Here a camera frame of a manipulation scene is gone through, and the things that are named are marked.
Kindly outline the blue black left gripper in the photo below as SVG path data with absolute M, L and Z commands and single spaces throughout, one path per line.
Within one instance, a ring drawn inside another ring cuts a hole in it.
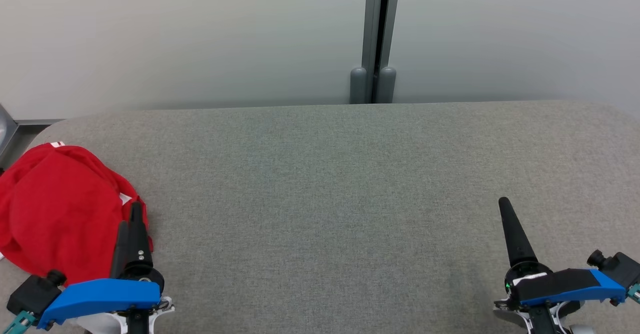
M 121 330 L 152 329 L 151 319 L 161 306 L 165 279 L 151 268 L 153 255 L 144 208 L 141 202 L 133 202 L 129 222 L 122 220 L 118 226 L 111 278 L 69 285 L 41 314 L 38 329 L 91 315 L 119 313 L 124 315 Z M 138 276 L 119 278 L 124 270 Z

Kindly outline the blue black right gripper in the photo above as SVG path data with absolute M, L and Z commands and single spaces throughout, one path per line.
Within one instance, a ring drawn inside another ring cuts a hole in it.
M 506 309 L 530 309 L 563 302 L 626 301 L 626 289 L 596 268 L 553 272 L 537 256 L 507 197 L 498 200 L 509 265 L 505 275 Z

